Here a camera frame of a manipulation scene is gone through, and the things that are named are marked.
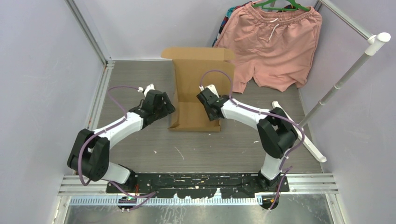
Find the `brown cardboard box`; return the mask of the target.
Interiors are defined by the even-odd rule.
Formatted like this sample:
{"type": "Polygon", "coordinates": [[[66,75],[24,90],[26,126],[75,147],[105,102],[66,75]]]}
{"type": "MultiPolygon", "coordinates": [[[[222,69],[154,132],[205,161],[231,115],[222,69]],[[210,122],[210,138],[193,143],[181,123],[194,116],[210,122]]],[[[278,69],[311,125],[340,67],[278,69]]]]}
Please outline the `brown cardboard box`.
{"type": "Polygon", "coordinates": [[[220,121],[210,121],[197,95],[200,86],[213,84],[220,95],[228,94],[233,84],[235,58],[230,49],[170,47],[161,57],[170,59],[174,67],[175,91],[172,101],[175,112],[169,130],[183,132],[219,132],[220,121]]]}

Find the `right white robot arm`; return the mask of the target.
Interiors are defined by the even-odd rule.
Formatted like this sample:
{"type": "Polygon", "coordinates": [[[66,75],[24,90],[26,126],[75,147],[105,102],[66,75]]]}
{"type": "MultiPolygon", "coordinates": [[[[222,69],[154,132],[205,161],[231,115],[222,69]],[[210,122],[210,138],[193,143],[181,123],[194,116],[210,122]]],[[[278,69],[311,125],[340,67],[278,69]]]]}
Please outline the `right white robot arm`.
{"type": "Polygon", "coordinates": [[[282,162],[294,146],[298,134],[294,122],[284,111],[250,107],[226,95],[219,95],[214,85],[200,86],[198,100],[203,105],[210,121],[232,119],[255,129],[265,151],[263,166],[258,173],[262,190],[270,192],[279,182],[282,162]]]}

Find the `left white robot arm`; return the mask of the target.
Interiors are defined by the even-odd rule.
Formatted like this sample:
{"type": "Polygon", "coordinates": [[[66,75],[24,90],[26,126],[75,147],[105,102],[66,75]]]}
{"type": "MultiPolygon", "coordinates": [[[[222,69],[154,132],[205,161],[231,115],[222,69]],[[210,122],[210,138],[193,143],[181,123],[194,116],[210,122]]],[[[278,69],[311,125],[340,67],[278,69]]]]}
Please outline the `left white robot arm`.
{"type": "Polygon", "coordinates": [[[136,133],[175,111],[168,94],[148,90],[141,103],[130,109],[122,118],[102,128],[78,132],[67,165],[89,181],[107,180],[118,184],[126,193],[137,183],[135,172],[110,162],[110,150],[121,140],[136,133]]]}

